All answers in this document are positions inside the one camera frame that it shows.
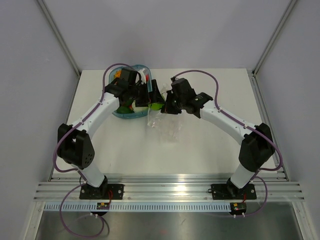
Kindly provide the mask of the clear zip top bag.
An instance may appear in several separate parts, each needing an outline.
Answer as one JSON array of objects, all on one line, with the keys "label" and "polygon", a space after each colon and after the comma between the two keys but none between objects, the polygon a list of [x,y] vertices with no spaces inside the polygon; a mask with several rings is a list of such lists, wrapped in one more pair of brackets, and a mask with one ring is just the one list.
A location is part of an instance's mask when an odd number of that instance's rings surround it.
[{"label": "clear zip top bag", "polygon": [[162,143],[177,143],[183,126],[182,114],[166,114],[148,109],[147,126],[152,128]]}]

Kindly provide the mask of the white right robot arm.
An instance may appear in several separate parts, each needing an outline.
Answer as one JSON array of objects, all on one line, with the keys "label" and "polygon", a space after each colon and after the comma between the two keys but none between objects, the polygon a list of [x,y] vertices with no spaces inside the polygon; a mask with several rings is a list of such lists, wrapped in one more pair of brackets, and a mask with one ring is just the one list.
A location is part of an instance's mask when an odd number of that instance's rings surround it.
[{"label": "white right robot arm", "polygon": [[275,153],[270,127],[265,123],[254,125],[236,119],[217,106],[210,95],[197,94],[185,78],[173,77],[171,81],[162,113],[178,115],[186,111],[214,124],[240,145],[239,165],[222,190],[231,199],[239,198],[260,167]]}]

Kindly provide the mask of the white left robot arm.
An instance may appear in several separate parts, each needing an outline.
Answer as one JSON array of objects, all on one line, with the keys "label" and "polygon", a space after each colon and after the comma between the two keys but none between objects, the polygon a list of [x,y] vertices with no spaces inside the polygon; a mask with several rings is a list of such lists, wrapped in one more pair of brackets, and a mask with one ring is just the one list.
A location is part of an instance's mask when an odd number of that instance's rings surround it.
[{"label": "white left robot arm", "polygon": [[165,104],[157,81],[145,65],[130,66],[117,64],[111,66],[111,77],[102,76],[102,93],[98,101],[78,120],[72,124],[61,124],[58,128],[57,146],[53,159],[63,159],[78,171],[84,185],[83,191],[89,190],[97,199],[108,194],[108,179],[93,164],[95,150],[92,138],[104,121],[112,114],[126,118],[139,118],[148,113],[155,105]]}]

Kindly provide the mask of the green toy watermelon ball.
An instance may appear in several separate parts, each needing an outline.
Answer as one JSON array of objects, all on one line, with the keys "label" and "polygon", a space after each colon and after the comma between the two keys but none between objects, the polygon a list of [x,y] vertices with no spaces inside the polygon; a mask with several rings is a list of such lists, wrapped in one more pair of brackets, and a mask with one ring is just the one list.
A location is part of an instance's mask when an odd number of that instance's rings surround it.
[{"label": "green toy watermelon ball", "polygon": [[154,103],[150,103],[148,104],[148,107],[152,110],[152,111],[159,111],[162,109],[162,107],[164,106],[163,103],[159,103],[159,102],[154,102]]}]

